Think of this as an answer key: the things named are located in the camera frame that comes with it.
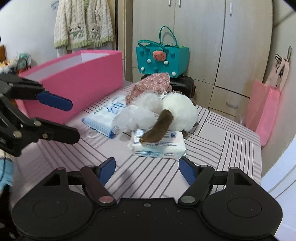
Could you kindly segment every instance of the pink floral cloth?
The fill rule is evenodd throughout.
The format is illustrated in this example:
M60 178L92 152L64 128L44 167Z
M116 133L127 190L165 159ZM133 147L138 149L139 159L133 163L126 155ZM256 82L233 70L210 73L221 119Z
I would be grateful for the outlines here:
M164 91L171 93L169 73L156 73L139 81L126 96L126 104L129 105L136 97L145 91L155 91L162 94Z

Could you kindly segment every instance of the teal bag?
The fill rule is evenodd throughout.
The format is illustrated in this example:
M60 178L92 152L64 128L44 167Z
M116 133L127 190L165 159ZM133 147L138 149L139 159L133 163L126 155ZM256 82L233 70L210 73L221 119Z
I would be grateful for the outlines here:
M162 44L161 31L164 27L173 35L175 46ZM159 42L145 39L138 41L139 47L136 47L138 69L142 74L168 72L170 77L177 78L187 70L189 48L180 47L175 35L167 26L162 26L159 31Z

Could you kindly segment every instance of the table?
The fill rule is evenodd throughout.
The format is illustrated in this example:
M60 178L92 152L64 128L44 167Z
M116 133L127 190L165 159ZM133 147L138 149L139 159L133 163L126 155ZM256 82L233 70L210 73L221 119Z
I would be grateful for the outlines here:
M188 188L188 183L179 172L178 160L133 156L128 148L129 134L121 133L109 139L81 122L83 117L110 98L127 94L132 87L132 83L124 83L122 89L95 102L68 123L79 130L81 138L78 143L68 145L40 140L25 148L22 156L14 160L17 175L12 205L57 167L75 171L85 165L99 165L111 156L116 159L116 171L106 188L114 198L174 197L177 200ZM187 157L198 165L207 164L219 171L239 167L260 184L259 136L201 106L197 106L197 109L198 126L190 131L185 140ZM79 186L70 188L83 193ZM214 186L212 193L224 188L225 185Z

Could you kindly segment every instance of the open pink storage box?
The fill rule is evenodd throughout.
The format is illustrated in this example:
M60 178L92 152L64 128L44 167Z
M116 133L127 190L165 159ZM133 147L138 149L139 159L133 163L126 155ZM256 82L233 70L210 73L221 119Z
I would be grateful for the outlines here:
M121 88L122 73L120 51L81 50L20 74L20 77L42 83L52 94L70 99L72 110L62 111L37 100L17 100L17 104L29 118L66 123L98 99Z

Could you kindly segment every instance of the cream sweater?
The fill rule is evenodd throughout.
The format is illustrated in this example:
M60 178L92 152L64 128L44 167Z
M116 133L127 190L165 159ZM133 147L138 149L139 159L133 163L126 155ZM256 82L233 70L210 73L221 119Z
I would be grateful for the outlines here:
M113 29L107 0L59 0L54 28L54 46L68 50L89 46L100 47L113 40Z

